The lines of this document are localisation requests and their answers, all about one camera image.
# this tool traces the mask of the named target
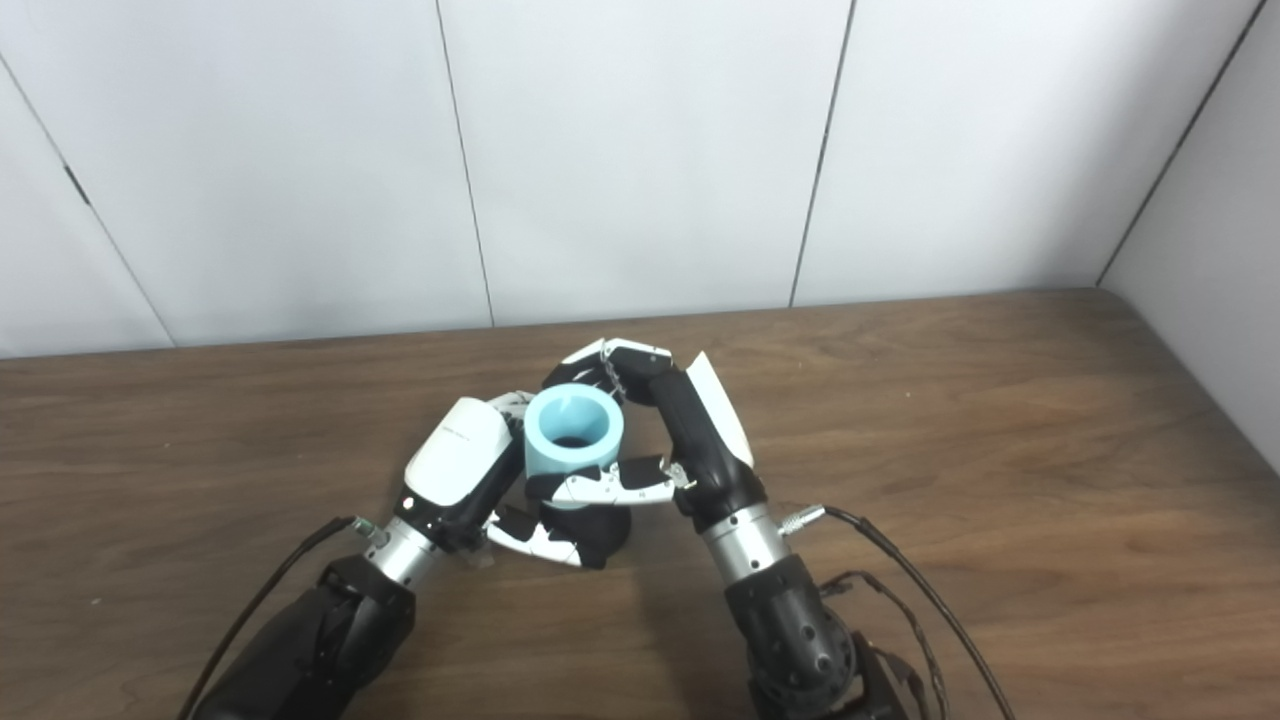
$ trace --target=robotic hand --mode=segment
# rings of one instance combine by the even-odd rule
[[[315,587],[271,618],[195,717],[340,716],[413,629],[413,592],[431,569],[483,544],[494,507],[524,466],[522,419],[531,397],[458,400],[408,462],[387,528],[371,530],[364,553],[330,562]]]
[[[563,382],[593,384],[620,402],[657,406],[672,439],[671,462],[645,457],[603,471],[535,477],[526,495],[603,503],[675,501],[692,519],[724,582],[724,600],[746,639],[749,691],[762,719],[908,717],[891,674],[902,679],[914,673],[886,667],[882,659],[888,656],[873,652],[823,605],[804,561],[769,516],[746,433],[705,354],[680,370],[667,350],[600,340],[566,357],[544,387]],[[842,702],[859,676],[861,694]]]

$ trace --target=blue cylinder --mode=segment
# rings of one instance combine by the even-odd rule
[[[525,473],[607,468],[622,445],[622,409],[604,391],[566,383],[534,396],[525,410]]]

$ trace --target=white wall panel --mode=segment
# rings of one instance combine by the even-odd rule
[[[182,343],[489,323],[430,1],[0,0]]]
[[[443,1],[498,323],[786,305],[847,9]]]
[[[169,345],[0,67],[0,357]]]
[[[797,304],[1093,284],[1254,0],[860,0]]]
[[[1254,23],[1103,279],[1280,468],[1280,8]]]

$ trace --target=wood grain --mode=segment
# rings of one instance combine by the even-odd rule
[[[1276,478],[1102,291],[0,363],[0,714],[170,716],[298,538],[387,515],[456,397],[534,388],[600,336],[705,348],[776,512],[876,520],[1024,720],[1280,717]],[[630,451],[666,450],[652,411],[628,409],[628,433]],[[890,561],[835,523],[792,544],[819,578],[897,587],[955,716],[995,715]],[[308,559],[266,610],[357,547]],[[742,643],[673,507],[637,510],[602,573],[497,560],[430,583],[349,717],[750,716]],[[882,598],[835,602],[918,657]]]

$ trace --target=black robotic finger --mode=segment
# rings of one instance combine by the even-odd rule
[[[599,570],[614,552],[622,548],[631,534],[631,509],[598,505],[581,509],[561,509],[543,505],[539,518],[552,539],[567,541],[577,547],[584,568]]]
[[[617,346],[608,355],[608,365],[627,402],[653,407],[649,382],[672,369],[675,361],[669,352],[660,348]]]

